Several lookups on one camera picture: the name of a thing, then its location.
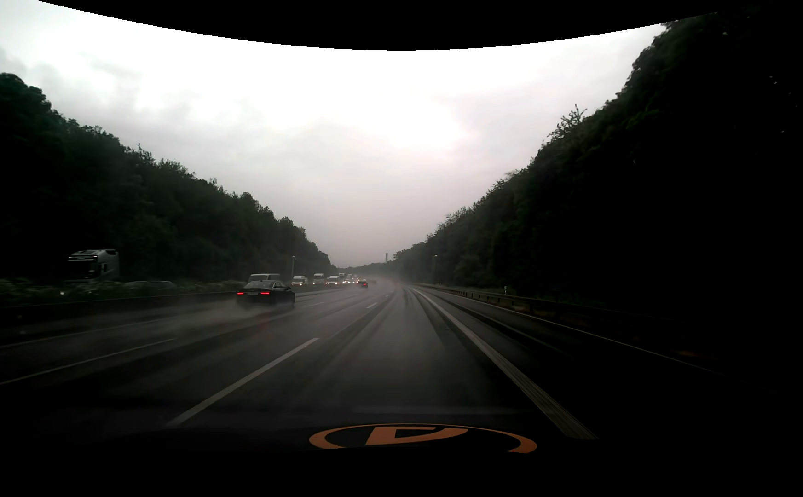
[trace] black sedan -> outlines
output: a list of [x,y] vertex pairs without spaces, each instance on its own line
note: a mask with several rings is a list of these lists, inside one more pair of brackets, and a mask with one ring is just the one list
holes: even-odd
[[294,302],[297,300],[297,296],[291,288],[276,280],[251,281],[236,292],[236,297],[239,305],[246,309],[258,303],[286,304],[294,307]]

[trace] foliage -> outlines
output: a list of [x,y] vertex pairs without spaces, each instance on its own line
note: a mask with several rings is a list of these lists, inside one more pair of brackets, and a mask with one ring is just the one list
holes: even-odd
[[615,99],[371,271],[691,319],[797,285],[803,4],[665,27]]
[[92,301],[147,297],[155,295],[188,295],[217,292],[233,292],[244,281],[228,280],[215,283],[191,282],[175,288],[150,289],[126,288],[116,281],[103,281],[71,288],[35,285],[23,277],[0,279],[0,307],[42,305],[71,301]]
[[250,193],[65,119],[40,88],[0,74],[0,278],[54,285],[69,254],[103,248],[119,251],[124,280],[288,273],[291,255],[298,272],[333,269]]

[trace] white dashed line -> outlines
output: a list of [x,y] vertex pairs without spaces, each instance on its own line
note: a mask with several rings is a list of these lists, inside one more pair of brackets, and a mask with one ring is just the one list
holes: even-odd
[[312,343],[312,342],[314,342],[316,340],[318,340],[318,338],[314,338],[314,339],[304,343],[303,345],[300,345],[299,347],[295,348],[294,350],[291,350],[290,352],[288,352],[284,356],[281,356],[281,357],[277,358],[275,361],[272,361],[271,363],[266,364],[265,366],[263,366],[259,370],[254,371],[253,373],[249,374],[245,378],[241,378],[239,381],[233,383],[229,387],[224,388],[220,392],[217,392],[217,393],[211,395],[208,399],[200,402],[199,405],[195,406],[193,409],[188,410],[187,412],[181,414],[180,416],[175,417],[175,419],[171,420],[168,423],[168,426],[178,426],[179,424],[183,423],[184,421],[186,421],[190,417],[193,417],[196,414],[199,414],[203,410],[207,409],[209,405],[213,404],[216,401],[219,401],[220,399],[223,399],[227,395],[231,394],[235,389],[241,387],[242,385],[245,385],[246,383],[248,383],[248,381],[251,381],[252,379],[257,378],[258,376],[262,375],[264,372],[266,372],[267,370],[271,369],[276,364],[281,363],[282,361],[284,361],[288,357],[293,356],[297,352],[300,352],[304,347],[306,347],[307,345],[309,345],[310,343]]

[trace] sky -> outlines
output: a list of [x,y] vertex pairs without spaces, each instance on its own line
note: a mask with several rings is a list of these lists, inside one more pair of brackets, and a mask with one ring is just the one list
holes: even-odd
[[382,262],[591,114],[664,28],[458,51],[198,35],[0,0],[0,73],[68,119],[250,192],[338,267]]

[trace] truck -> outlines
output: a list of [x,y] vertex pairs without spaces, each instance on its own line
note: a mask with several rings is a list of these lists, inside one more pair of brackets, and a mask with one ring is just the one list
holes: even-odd
[[120,278],[120,253],[113,248],[77,250],[64,263],[64,284],[84,285]]
[[281,277],[280,274],[277,272],[259,272],[257,274],[252,274],[248,276],[248,283],[252,281],[268,281],[268,280],[277,280]]

